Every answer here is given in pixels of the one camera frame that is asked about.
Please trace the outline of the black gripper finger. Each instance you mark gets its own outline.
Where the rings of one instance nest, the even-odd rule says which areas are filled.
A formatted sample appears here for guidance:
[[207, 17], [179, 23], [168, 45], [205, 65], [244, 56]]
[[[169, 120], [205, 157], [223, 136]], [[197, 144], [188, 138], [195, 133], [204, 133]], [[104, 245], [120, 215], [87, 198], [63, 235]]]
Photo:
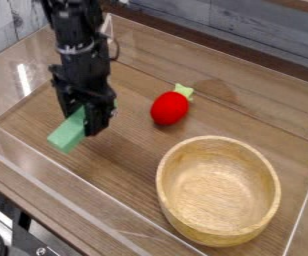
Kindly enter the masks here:
[[53, 88], [63, 115], [65, 118], [68, 118], [71, 114], [79, 109], [81, 104], [79, 103], [76, 95], [71, 91], [68, 85], [55, 82]]
[[84, 135], [95, 136], [107, 127], [112, 117], [115, 106], [112, 103], [84, 105]]

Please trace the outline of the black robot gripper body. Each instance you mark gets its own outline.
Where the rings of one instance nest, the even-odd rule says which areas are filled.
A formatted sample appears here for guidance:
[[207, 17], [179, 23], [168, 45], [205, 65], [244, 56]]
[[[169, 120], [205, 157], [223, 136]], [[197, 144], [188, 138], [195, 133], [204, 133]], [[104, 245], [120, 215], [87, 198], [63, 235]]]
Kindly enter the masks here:
[[51, 64], [48, 70], [55, 82], [69, 86], [81, 106], [87, 103], [112, 103], [115, 92], [108, 84], [111, 62], [105, 40], [92, 42], [87, 47], [59, 48], [60, 63]]

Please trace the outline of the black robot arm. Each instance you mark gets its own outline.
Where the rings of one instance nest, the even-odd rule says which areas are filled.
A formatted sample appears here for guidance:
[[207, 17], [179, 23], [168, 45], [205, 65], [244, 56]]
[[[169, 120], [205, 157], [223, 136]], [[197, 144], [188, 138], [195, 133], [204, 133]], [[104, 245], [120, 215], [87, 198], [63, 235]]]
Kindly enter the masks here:
[[55, 34], [55, 50], [60, 63], [48, 71], [59, 106], [65, 118], [83, 108], [83, 131], [95, 136], [108, 127], [115, 110], [116, 93], [109, 86], [111, 37], [101, 31], [104, 23], [99, 0], [40, 0], [42, 12]]

